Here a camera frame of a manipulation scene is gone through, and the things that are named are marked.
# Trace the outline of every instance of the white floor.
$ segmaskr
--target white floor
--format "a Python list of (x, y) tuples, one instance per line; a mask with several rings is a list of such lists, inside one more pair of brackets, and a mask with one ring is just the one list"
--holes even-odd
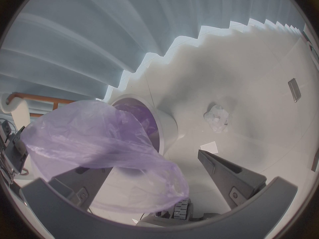
[[(200, 146), (213, 141), (220, 157), (265, 175), (267, 183), (281, 176), (297, 185), (271, 238), (294, 215), (316, 177), (310, 169), (319, 147), (319, 73), (305, 39), (288, 26), (251, 21), (232, 23), (230, 29), (203, 27), (198, 40), (180, 37), (176, 43), (164, 58), (143, 63), (144, 72), (130, 75), (125, 90), (114, 89), (109, 103), (137, 94), (175, 118), (180, 138), (165, 157), (184, 173), (195, 217), (230, 210), (197, 159)], [(292, 78), (301, 91), (297, 103), (288, 86)], [(214, 133), (203, 118), (214, 104), (230, 113), (227, 132)], [(132, 218), (139, 218), (95, 211), (132, 225)]]

